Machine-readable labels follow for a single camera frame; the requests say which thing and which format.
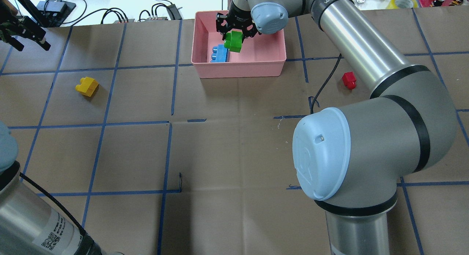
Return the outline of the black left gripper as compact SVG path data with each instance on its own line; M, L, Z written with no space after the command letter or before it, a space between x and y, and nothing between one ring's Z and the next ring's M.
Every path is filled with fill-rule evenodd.
M45 37L46 31L28 16L18 15L18 9L9 0L1 0L0 11L1 41L10 43L16 50L22 51L25 46L13 37L19 35L35 41L45 51L50 49L51 45Z

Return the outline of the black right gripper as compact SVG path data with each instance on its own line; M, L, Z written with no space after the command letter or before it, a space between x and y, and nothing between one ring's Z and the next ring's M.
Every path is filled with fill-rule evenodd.
M222 35L223 41L227 38L227 34L233 29L242 32L242 40L261 34L256 28L250 12L229 12L226 15L218 12L216 14L216 30Z

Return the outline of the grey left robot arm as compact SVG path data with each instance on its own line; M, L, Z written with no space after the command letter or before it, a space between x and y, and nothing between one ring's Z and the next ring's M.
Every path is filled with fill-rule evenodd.
M105 255L52 195L20 171L18 143L1 123L2 255Z

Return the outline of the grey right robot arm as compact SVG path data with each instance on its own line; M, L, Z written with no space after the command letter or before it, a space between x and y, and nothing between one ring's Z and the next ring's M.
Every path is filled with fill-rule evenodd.
M370 90L370 98L301 119L292 155L303 192L325 211L332 255L390 254L387 212L397 179L435 165L451 148L452 99L424 65L411 63L353 0L232 0L218 13L224 41L273 34L310 14Z

